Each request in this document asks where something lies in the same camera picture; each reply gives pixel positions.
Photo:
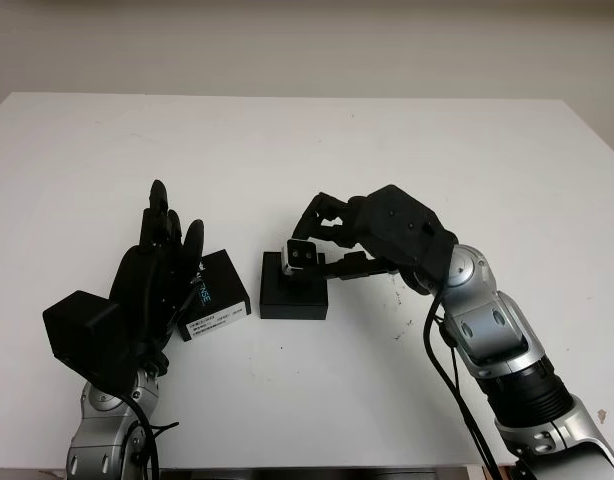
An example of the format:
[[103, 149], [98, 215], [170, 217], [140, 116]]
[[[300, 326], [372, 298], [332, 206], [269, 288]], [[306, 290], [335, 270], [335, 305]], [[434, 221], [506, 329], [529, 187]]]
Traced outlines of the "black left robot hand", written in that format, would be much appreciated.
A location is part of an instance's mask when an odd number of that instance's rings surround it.
[[138, 366], [156, 376], [167, 373], [163, 353], [184, 316], [198, 276], [204, 247], [204, 223], [191, 222], [183, 233], [168, 204], [164, 183], [154, 180], [143, 210], [139, 242], [123, 256], [109, 299], [120, 305]]

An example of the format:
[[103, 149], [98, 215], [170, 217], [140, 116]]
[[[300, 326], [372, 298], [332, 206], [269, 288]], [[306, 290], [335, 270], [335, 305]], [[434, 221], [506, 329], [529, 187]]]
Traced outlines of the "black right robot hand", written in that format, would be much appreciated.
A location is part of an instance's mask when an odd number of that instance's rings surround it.
[[394, 185], [346, 201], [317, 194], [287, 242], [296, 282], [399, 274], [421, 295], [444, 288], [456, 236]]

